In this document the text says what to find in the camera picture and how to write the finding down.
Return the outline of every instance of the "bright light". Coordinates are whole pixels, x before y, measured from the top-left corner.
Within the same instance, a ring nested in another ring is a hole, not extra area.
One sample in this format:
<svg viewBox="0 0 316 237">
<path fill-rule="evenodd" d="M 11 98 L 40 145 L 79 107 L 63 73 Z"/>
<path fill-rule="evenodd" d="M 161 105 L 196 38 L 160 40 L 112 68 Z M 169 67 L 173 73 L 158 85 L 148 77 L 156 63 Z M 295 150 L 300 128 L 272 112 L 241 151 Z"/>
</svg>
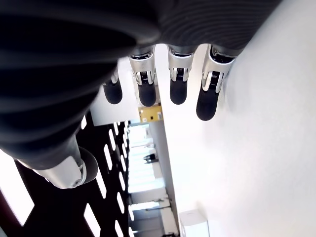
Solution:
<svg viewBox="0 0 316 237">
<path fill-rule="evenodd" d="M 125 134 L 125 137 L 128 139 L 128 134 L 127 134 L 127 128 L 126 127 L 124 128 L 124 134 Z"/>
<path fill-rule="evenodd" d="M 136 166 L 136 167 L 139 167 L 139 166 L 144 166 L 147 164 L 147 161 L 144 160 L 144 159 L 140 159 L 140 160 L 129 160 L 129 166 L 132 167 L 132 166 Z"/>
<path fill-rule="evenodd" d="M 113 125 L 114 125 L 115 135 L 118 136 L 118 134 L 119 134 L 118 124 L 115 122 L 115 123 L 113 123 Z"/>
<path fill-rule="evenodd" d="M 23 226 L 29 217 L 34 203 L 24 186 L 19 171 L 11 156 L 0 150 L 0 192 Z"/>
<path fill-rule="evenodd" d="M 128 179 L 128 184 L 129 185 L 139 185 L 139 184 L 143 184 L 143 183 L 149 183 L 149 182 L 153 182 L 155 181 L 155 177 L 154 176 L 148 176 L 146 178 L 144 177 L 140 177 L 140 178 L 129 178 Z"/>
<path fill-rule="evenodd" d="M 123 171 L 126 172 L 126 164 L 123 155 L 120 155 L 120 162 L 122 163 Z"/>
<path fill-rule="evenodd" d="M 112 129 L 109 130 L 109 136 L 110 136 L 110 141 L 111 141 L 112 149 L 113 149 L 113 151 L 115 151 L 116 144 L 115 144 L 115 140 L 114 140 L 114 136 L 113 136 Z"/>
<path fill-rule="evenodd" d="M 102 175 L 101 175 L 101 172 L 99 169 L 98 169 L 98 174 L 97 174 L 96 179 L 97 179 L 97 183 L 98 183 L 99 189 L 101 191 L 102 197 L 103 197 L 103 199 L 105 199 L 105 197 L 107 195 L 107 189 L 105 187 L 105 184 L 104 184 L 104 181 L 103 181 L 103 178 L 102 178 Z"/>
<path fill-rule="evenodd" d="M 118 237 L 123 237 L 122 229 L 119 226 L 119 222 L 115 221 L 115 231 L 117 232 Z"/>
<path fill-rule="evenodd" d="M 83 216 L 84 216 L 85 220 L 87 221 L 88 226 L 90 227 L 93 235 L 96 237 L 100 236 L 101 228 L 97 222 L 97 219 L 95 219 L 95 216 L 92 212 L 92 209 L 91 209 L 89 203 L 87 203 L 87 206 L 85 207 L 85 211 L 84 211 Z"/>
<path fill-rule="evenodd" d="M 119 177 L 120 185 L 122 186 L 122 190 L 125 191 L 125 183 L 124 183 L 123 175 L 121 172 L 118 174 L 118 177 Z"/>
<path fill-rule="evenodd" d="M 132 228 L 128 228 L 129 237 L 135 237 Z"/>
<path fill-rule="evenodd" d="M 143 191 L 148 191 L 152 189 L 160 189 L 164 187 L 165 187 L 165 183 L 164 183 L 163 178 L 158 178 L 154 182 L 143 183 L 140 185 L 129 185 L 128 192 L 132 194 L 136 192 L 143 192 Z"/>
<path fill-rule="evenodd" d="M 122 144 L 122 149 L 123 149 L 124 158 L 127 158 L 127 153 L 126 153 L 124 144 Z"/>
<path fill-rule="evenodd" d="M 120 211 L 122 214 L 124 214 L 124 212 L 125 212 L 124 203 L 123 203 L 122 197 L 120 196 L 119 193 L 118 193 L 117 200 L 118 200 L 118 205 L 119 205 Z"/>
<path fill-rule="evenodd" d="M 137 171 L 129 171 L 128 176 L 130 178 L 136 178 L 136 177 L 142 177 L 142 176 L 151 176 L 154 175 L 154 170 L 153 169 L 145 169 L 145 170 L 137 170 Z"/>
<path fill-rule="evenodd" d="M 129 165 L 129 173 L 136 173 L 136 172 L 143 172 L 143 171 L 148 171 L 153 169 L 153 164 L 152 163 L 145 163 L 139 165 Z"/>
<path fill-rule="evenodd" d="M 81 129 L 84 129 L 87 126 L 87 120 L 85 119 L 85 116 L 83 116 L 83 119 L 81 121 Z"/>
<path fill-rule="evenodd" d="M 112 164 L 108 144 L 105 144 L 104 154 L 105 154 L 105 159 L 107 160 L 107 163 L 108 163 L 109 170 L 112 170 L 113 164 Z"/>
<path fill-rule="evenodd" d="M 150 208 L 154 208 L 158 206 L 159 206 L 158 202 L 150 201 L 150 202 L 144 202 L 144 203 L 139 203 L 139 204 L 132 204 L 131 207 L 133 211 L 139 211 L 139 210 L 150 209 Z"/>
<path fill-rule="evenodd" d="M 134 213 L 130 205 L 128 206 L 128 212 L 129 212 L 130 219 L 134 221 Z"/>
<path fill-rule="evenodd" d="M 127 147 L 127 140 L 126 140 L 125 134 L 123 134 L 123 141 L 124 141 L 125 147 Z"/>
</svg>

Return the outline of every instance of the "white wall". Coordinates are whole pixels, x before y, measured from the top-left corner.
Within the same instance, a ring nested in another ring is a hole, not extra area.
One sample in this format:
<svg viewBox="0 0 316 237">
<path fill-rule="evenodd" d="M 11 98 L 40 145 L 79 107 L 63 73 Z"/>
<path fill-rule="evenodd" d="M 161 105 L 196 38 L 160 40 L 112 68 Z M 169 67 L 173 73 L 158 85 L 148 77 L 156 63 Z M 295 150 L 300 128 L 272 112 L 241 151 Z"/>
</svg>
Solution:
<svg viewBox="0 0 316 237">
<path fill-rule="evenodd" d="M 172 173 L 171 173 L 171 167 L 170 167 L 170 158 L 169 158 L 169 152 L 168 152 L 166 133 L 164 129 L 164 123 L 163 121 L 150 122 L 149 128 L 153 136 L 154 143 L 156 145 L 157 155 L 159 158 L 159 164 L 160 164 L 161 171 L 163 174 L 166 190 L 170 198 L 170 203 L 171 203 L 172 211 L 174 213 L 174 218 L 176 220 L 176 223 L 178 223 L 178 213 L 177 213 L 177 206 L 175 202 L 174 187 L 173 187 Z"/>
<path fill-rule="evenodd" d="M 215 117 L 196 116 L 205 45 L 183 105 L 156 69 L 178 212 L 200 208 L 212 237 L 316 236 L 316 1 L 285 0 L 238 57 Z"/>
</svg>

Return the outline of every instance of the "robotic hand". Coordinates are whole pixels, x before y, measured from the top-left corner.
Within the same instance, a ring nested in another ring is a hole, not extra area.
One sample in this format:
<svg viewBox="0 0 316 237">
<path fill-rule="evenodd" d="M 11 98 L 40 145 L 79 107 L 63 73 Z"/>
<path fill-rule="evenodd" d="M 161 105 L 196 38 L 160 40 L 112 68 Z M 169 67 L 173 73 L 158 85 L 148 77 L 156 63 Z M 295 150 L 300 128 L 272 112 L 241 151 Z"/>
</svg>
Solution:
<svg viewBox="0 0 316 237">
<path fill-rule="evenodd" d="M 170 99 L 176 105 L 181 105 L 187 99 L 188 78 L 196 49 L 197 46 L 168 45 Z"/>
<path fill-rule="evenodd" d="M 150 107 L 156 102 L 155 47 L 135 50 L 130 55 L 129 61 L 138 84 L 139 99 L 144 106 Z"/>
<path fill-rule="evenodd" d="M 0 148 L 61 189 L 98 165 L 76 132 L 103 84 L 122 99 L 129 56 L 144 106 L 156 101 L 154 45 L 168 45 L 170 99 L 182 104 L 194 52 L 208 50 L 197 116 L 211 119 L 234 59 L 281 0 L 0 0 Z"/>
</svg>

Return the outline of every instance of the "black fingertip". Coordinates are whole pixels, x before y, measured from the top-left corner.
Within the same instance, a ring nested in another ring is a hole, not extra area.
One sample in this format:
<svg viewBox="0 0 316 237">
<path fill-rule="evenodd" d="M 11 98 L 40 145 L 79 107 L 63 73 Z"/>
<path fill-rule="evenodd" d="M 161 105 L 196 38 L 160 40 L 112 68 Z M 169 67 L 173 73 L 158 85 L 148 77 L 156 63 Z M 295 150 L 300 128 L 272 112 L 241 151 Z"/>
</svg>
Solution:
<svg viewBox="0 0 316 237">
<path fill-rule="evenodd" d="M 105 97 L 108 102 L 116 105 L 121 102 L 123 98 L 122 88 L 120 86 L 120 81 L 118 79 L 117 83 L 113 84 L 111 80 L 109 80 L 106 85 L 103 86 Z"/>
<path fill-rule="evenodd" d="M 201 85 L 197 100 L 197 116 L 200 120 L 208 121 L 214 117 L 218 95 L 214 89 L 204 91 Z"/>
<path fill-rule="evenodd" d="M 155 84 L 143 83 L 138 85 L 139 99 L 140 102 L 146 106 L 150 107 L 156 102 L 156 89 Z"/>
<path fill-rule="evenodd" d="M 170 99 L 176 105 L 183 104 L 187 99 L 188 82 L 170 79 Z"/>
<path fill-rule="evenodd" d="M 79 151 L 87 171 L 87 176 L 85 182 L 83 183 L 86 184 L 97 177 L 99 166 L 97 160 L 89 151 L 82 147 L 79 147 Z"/>
</svg>

